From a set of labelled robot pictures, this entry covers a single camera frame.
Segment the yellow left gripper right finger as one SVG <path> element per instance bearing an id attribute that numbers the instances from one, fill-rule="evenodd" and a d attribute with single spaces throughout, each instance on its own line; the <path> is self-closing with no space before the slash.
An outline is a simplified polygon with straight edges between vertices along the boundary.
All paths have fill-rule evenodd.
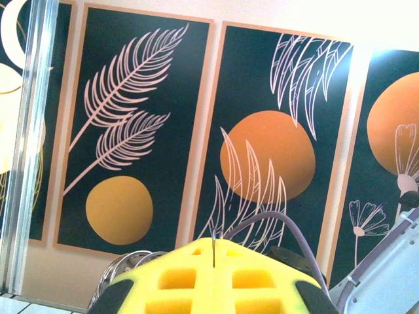
<path id="1" fill-rule="evenodd" d="M 225 239 L 216 239 L 214 313 L 337 313 L 311 276 Z"/>

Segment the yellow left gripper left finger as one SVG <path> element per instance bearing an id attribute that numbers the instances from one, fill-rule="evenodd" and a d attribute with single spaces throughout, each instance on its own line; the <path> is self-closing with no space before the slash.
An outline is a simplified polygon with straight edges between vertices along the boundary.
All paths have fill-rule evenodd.
<path id="1" fill-rule="evenodd" d="M 214 241 L 135 251 L 103 272 L 88 313 L 212 313 Z"/>

